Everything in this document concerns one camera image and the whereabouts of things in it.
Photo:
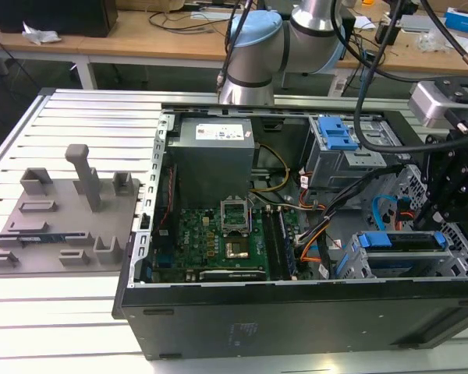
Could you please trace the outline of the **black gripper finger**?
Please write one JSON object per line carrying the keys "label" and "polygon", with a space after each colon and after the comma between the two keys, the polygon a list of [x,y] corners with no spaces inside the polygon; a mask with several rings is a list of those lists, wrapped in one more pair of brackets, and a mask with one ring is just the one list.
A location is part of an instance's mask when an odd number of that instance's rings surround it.
{"label": "black gripper finger", "polygon": [[421,181],[425,185],[425,203],[415,220],[415,227],[419,230],[436,230],[440,228],[440,214],[438,211],[444,205],[444,184],[446,183],[446,151],[433,150],[423,154],[421,166]]}
{"label": "black gripper finger", "polygon": [[440,213],[446,222],[468,221],[468,182],[448,195]]}

